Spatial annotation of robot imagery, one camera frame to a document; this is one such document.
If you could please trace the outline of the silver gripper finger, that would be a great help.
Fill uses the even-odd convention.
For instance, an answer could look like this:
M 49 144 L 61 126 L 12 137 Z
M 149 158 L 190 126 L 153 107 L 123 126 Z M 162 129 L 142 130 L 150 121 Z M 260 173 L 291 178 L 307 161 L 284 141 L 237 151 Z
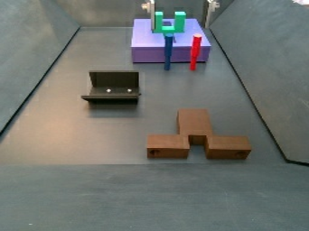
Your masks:
M 156 0 L 145 0 L 142 9 L 148 11 L 152 19 L 152 30 L 156 29 Z
M 206 2 L 208 2 L 208 10 L 206 10 L 206 17 L 205 17 L 205 27 L 209 27 L 212 14 L 220 7 L 220 2 L 218 0 L 206 0 Z

